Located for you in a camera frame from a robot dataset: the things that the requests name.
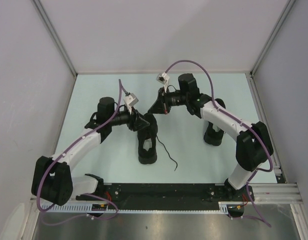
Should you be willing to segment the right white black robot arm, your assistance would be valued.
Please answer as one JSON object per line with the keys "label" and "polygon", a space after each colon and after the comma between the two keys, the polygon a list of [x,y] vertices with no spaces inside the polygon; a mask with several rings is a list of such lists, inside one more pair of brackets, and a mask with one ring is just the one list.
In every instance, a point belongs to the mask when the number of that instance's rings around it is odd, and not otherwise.
{"label": "right white black robot arm", "polygon": [[236,201],[243,194],[243,187],[260,166],[270,160],[274,153],[267,126],[259,121],[244,121],[226,111],[222,100],[213,99],[200,92],[193,74],[184,73],[178,77],[179,89],[168,90],[169,76],[163,72],[157,81],[164,86],[158,90],[157,99],[149,113],[167,115],[174,106],[186,106],[191,115],[208,122],[204,141],[212,146],[222,143],[224,134],[236,142],[235,158],[237,165],[227,178],[225,196]]}

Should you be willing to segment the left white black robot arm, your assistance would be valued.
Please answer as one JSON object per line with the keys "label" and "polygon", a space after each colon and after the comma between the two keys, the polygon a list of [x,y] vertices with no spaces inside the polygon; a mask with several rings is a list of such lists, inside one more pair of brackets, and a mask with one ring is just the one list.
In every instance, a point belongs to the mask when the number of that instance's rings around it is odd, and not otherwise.
{"label": "left white black robot arm", "polygon": [[69,199],[88,194],[99,200],[104,196],[103,179],[85,174],[72,177],[72,170],[92,149],[102,144],[114,126],[126,125],[137,132],[150,125],[144,116],[135,109],[139,101],[133,94],[125,96],[123,110],[115,106],[112,97],[102,97],[85,125],[82,135],[63,153],[51,157],[41,156],[35,164],[31,193],[37,199],[63,206]]}

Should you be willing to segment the black shoelace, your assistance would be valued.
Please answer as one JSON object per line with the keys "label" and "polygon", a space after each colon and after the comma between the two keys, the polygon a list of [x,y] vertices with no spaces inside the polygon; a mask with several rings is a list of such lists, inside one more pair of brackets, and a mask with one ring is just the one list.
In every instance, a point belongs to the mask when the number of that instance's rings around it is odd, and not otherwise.
{"label": "black shoelace", "polygon": [[168,151],[166,145],[159,139],[158,135],[156,136],[156,139],[163,146],[168,158],[175,164],[175,168],[173,170],[175,172],[178,168],[178,162],[174,158],[172,158],[172,156],[171,156],[170,152]]}

